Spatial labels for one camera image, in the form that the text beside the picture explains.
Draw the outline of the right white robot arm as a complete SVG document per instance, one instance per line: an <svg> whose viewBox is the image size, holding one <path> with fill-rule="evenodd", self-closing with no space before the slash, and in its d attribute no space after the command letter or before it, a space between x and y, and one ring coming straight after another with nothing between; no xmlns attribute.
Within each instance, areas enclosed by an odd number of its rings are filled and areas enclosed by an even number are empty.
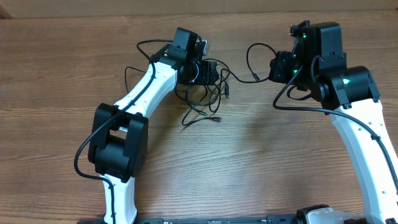
<svg viewBox="0 0 398 224"><path fill-rule="evenodd" d="M396 223L397 154L389 138L380 92L364 66L348 67L336 22L292 25L290 52L277 52L269 79L282 92L304 91L320 103L341 136L363 196L360 215L314 205L297 211L295 223Z"/></svg>

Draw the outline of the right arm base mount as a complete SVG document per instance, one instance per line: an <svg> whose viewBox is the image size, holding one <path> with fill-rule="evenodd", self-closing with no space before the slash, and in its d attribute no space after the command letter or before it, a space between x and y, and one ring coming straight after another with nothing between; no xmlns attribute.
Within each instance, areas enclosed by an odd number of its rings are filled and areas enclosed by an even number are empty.
<svg viewBox="0 0 398 224"><path fill-rule="evenodd" d="M367 224L364 215L334 210L329 205L319 204L296 212L297 223L305 224Z"/></svg>

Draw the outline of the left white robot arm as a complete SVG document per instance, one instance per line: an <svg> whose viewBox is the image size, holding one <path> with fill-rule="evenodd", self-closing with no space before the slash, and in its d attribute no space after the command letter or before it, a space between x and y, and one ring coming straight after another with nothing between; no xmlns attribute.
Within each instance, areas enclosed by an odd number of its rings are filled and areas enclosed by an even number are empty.
<svg viewBox="0 0 398 224"><path fill-rule="evenodd" d="M147 155L149 118L178 84L208 86L219 79L216 63L203 59L208 42L181 27L148 57L148 68L128 94L97 107L88 137L88 161L102 181L106 211L101 223L134 223L134 181Z"/></svg>

